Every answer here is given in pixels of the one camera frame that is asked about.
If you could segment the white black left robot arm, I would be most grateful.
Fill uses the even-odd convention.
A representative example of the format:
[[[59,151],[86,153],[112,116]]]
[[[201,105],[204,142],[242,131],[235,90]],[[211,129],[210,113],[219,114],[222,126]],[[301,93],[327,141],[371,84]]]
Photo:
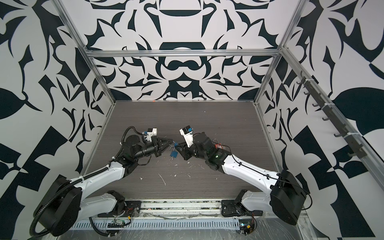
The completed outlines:
[[[128,136],[128,127],[123,133],[118,153],[103,168],[85,176],[68,180],[59,178],[50,186],[33,213],[29,233],[32,240],[51,234],[64,234],[76,222],[92,216],[124,212],[125,198],[115,191],[98,197],[90,195],[104,186],[130,175],[138,166],[139,159],[159,157],[173,144],[172,139],[157,136],[157,129],[135,132]]]

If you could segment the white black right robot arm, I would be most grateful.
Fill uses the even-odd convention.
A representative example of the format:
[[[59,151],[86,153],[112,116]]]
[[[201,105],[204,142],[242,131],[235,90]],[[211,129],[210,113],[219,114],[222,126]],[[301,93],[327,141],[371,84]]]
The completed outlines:
[[[192,128],[180,130],[185,142],[176,146],[184,160],[202,159],[214,171],[237,177],[264,193],[257,197],[251,191],[237,196],[237,205],[249,212],[273,212],[287,224],[295,226],[309,192],[287,170],[274,172],[259,168],[235,156],[230,147],[219,147],[205,133],[193,133]]]

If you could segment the red safety padlock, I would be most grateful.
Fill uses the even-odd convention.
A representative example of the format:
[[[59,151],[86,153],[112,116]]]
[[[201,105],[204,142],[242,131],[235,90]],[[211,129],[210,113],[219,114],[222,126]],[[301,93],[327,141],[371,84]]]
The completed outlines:
[[[223,150],[226,149],[226,147],[224,147],[224,146],[221,145],[221,144],[215,144],[215,147],[216,147],[217,149],[223,149]]]

